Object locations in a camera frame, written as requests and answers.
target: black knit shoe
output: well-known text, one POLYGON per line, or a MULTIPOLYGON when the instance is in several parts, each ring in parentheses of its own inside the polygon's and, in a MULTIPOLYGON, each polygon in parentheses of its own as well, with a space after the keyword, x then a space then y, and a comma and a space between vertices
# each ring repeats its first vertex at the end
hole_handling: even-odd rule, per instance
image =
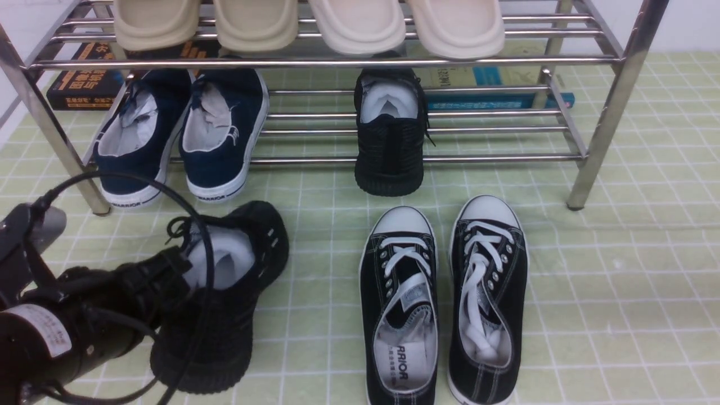
POLYGON ((520 370, 525 236, 507 204, 481 195, 462 209, 450 240, 450 391, 463 405, 506 404, 520 370))
POLYGON ((358 186, 382 197, 417 190, 423 183, 428 103, 413 70, 364 69, 355 86, 355 110, 358 186))
MULTIPOLYGON (((268 202, 248 202, 224 218, 203 218, 210 227, 215 255, 215 291, 202 343, 178 388, 200 394, 225 391, 245 375, 258 296, 280 276, 289 253, 282 218, 268 202)), ((184 238, 183 249, 193 264, 185 279, 198 289, 163 321, 161 339, 153 345, 150 368, 166 385, 175 380, 185 361, 204 302, 204 245, 197 227, 190 223, 189 218, 180 217, 168 225, 171 236, 184 238), (172 231, 176 223, 180 226, 172 231)))

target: tile floor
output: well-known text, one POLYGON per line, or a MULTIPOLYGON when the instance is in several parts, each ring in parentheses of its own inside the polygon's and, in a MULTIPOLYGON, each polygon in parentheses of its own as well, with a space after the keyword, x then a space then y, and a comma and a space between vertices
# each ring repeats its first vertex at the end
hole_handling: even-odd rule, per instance
MULTIPOLYGON (((351 87, 355 75, 266 73, 275 87, 351 87)), ((587 138, 611 72, 578 67, 561 75, 576 92, 573 112, 587 138)), ((291 262, 258 305, 247 376, 224 394, 178 395, 174 404, 365 405, 357 264, 367 232, 387 208, 414 205, 446 246, 460 207, 482 193, 501 196, 516 209, 531 248, 523 368, 513 404, 720 404, 719 82, 719 54, 651 54, 588 206, 579 213, 564 206, 574 164, 435 166, 420 190, 397 199, 365 195, 349 168, 253 168, 236 200, 197 207, 222 215, 246 200, 272 202, 292 237, 291 262)), ((349 98, 335 97, 273 103, 284 111, 351 106, 349 98)), ((59 116, 81 151, 102 118, 59 116)), ((567 147, 557 134, 438 135, 435 141, 438 147, 429 153, 567 147)), ((265 138, 256 153, 350 154, 354 148, 352 137, 265 138)), ((63 173, 25 118, 0 149, 0 212, 48 190, 63 173)), ((169 183, 187 195, 179 169, 169 183)), ((78 264, 109 269, 146 257, 162 248, 166 224, 181 215, 162 200, 97 218, 73 192, 58 206, 68 212, 69 224, 45 255, 56 271, 78 264)), ((444 377, 449 270, 442 265, 440 272, 444 355, 437 403, 444 405, 456 402, 444 377)), ((71 389, 110 397, 139 388, 150 380, 149 350, 141 345, 71 389)), ((154 389, 138 403, 154 404, 160 393, 154 389)))

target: stainless steel shoe rack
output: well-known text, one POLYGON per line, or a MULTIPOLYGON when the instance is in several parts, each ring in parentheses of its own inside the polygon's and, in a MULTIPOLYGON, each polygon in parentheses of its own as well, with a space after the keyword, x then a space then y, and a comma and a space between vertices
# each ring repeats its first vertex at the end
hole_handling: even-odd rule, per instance
MULTIPOLYGON (((337 59, 176 59, 134 61, 124 58, 125 53, 114 43, 112 32, 112 0, 75 0, 68 8, 67 15, 63 15, 55 26, 49 31, 45 39, 30 57, 23 61, 5 31, 0 26, 0 67, 14 85, 20 99, 25 103, 31 116, 40 126, 40 130, 47 138, 68 173, 79 174, 86 170, 93 170, 86 153, 81 158, 68 139, 58 119, 53 114, 41 91, 37 88, 37 80, 43 71, 61 70, 91 70, 91 69, 117 69, 128 72, 130 69, 153 68, 421 68, 428 66, 500 66, 500 65, 529 65, 542 66, 538 84, 534 86, 489 86, 472 87, 466 89, 432 89, 428 93, 498 93, 498 92, 535 92, 534 108, 530 110, 478 110, 457 112, 431 112, 432 120, 453 117, 497 117, 504 119, 519 119, 523 117, 557 118, 556 125, 476 125, 473 128, 442 128, 432 125, 431 135, 443 136, 447 134, 476 135, 484 137, 491 133, 561 133, 567 140, 569 151, 567 153, 522 153, 522 154, 492 154, 480 156, 426 156, 428 163, 513 163, 513 162, 540 162, 540 161, 575 161, 579 174, 575 180, 567 206, 571 210, 582 209, 588 198, 600 167, 610 147, 621 116, 625 110, 628 99, 635 82, 645 62, 647 52, 660 25, 669 0, 643 0, 631 37, 625 47, 615 38, 608 25, 592 3, 592 0, 551 0, 557 3, 553 14, 517 14, 507 15, 503 19, 506 26, 506 35, 509 40, 515 38, 547 38, 544 55, 512 55, 481 59, 478 61, 453 61, 441 58, 404 58, 404 59, 353 59, 338 56, 337 59), (88 17, 94 10, 95 17, 88 17), (526 25, 548 25, 544 28, 525 28, 526 25), (76 32, 81 27, 100 27, 102 32, 76 32), (566 37, 590 37, 599 45, 600 52, 587 55, 567 55, 560 52, 562 41, 566 37), (61 61, 56 60, 60 48, 65 43, 108 42, 117 56, 115 61, 61 61), (548 95, 556 99, 560 97, 559 88, 554 80, 554 69, 559 65, 594 65, 605 64, 612 66, 616 76, 610 88, 605 107, 600 115, 595 133, 589 146, 583 143, 572 116, 568 109, 560 103, 556 109, 545 109, 548 95)), ((416 39, 413 19, 405 19, 408 25, 408 39, 416 39)), ((210 18, 201 18, 200 30, 195 40, 214 40, 217 35, 212 29, 215 21, 210 18)), ((314 19, 301 19, 301 27, 315 27, 314 32, 301 32, 298 37, 308 40, 322 40, 317 31, 314 19)), ((335 90, 294 90, 277 89, 271 94, 278 95, 340 95, 352 97, 353 89, 335 90)), ((121 104, 122 97, 116 99, 109 117, 115 113, 121 104)), ((325 114, 270 114, 268 120, 337 120, 354 117, 354 112, 325 113, 325 114)), ((265 130, 262 136, 319 136, 319 135, 353 135, 355 129, 329 128, 322 130, 265 130)), ((256 158, 253 164, 287 165, 287 164, 342 164, 351 163, 354 156, 347 157, 270 157, 256 158)), ((109 213, 109 205, 104 200, 92 182, 84 182, 78 186, 93 213, 105 215, 109 213)))

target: white slipper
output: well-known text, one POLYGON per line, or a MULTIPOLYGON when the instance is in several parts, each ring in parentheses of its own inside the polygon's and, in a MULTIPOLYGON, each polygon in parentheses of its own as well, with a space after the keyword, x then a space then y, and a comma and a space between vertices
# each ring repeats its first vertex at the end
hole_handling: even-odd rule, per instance
POLYGON ((381 53, 405 40, 405 17, 397 0, 308 2, 325 43, 339 53, 381 53))
POLYGON ((115 0, 115 35, 127 50, 167 48, 197 31, 201 0, 115 0))
POLYGON ((505 46, 498 0, 408 0, 418 39, 444 58, 476 59, 505 46))
POLYGON ((297 36, 297 0, 215 0, 215 19, 227 49, 278 50, 297 36))

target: black shoe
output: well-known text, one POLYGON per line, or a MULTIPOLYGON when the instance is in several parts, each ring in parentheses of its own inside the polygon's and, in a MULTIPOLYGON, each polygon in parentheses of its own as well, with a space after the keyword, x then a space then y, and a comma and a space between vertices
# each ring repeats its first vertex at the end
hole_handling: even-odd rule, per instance
POLYGON ((387 211, 360 262, 370 405, 432 405, 438 370, 437 246, 414 208, 387 211))
POLYGON ((423 183, 428 103, 412 69, 364 69, 355 86, 359 154, 355 180, 365 192, 399 197, 423 183))
MULTIPOLYGON (((210 322, 197 355, 179 386, 187 393, 217 393, 233 387, 250 365, 253 312, 258 296, 280 276, 289 241, 280 214, 269 203, 253 201, 224 218, 203 216, 210 226, 215 255, 215 291, 210 322)), ((174 381, 195 333, 204 302, 205 250, 197 227, 187 217, 168 225, 184 238, 192 270, 185 280, 198 289, 190 301, 163 321, 160 343, 153 345, 150 368, 163 384, 174 381), (171 227, 180 223, 179 229, 171 227)))
POLYGON ((453 227, 454 320, 448 382, 465 405, 503 404, 520 370, 528 251, 502 200, 470 200, 453 227))

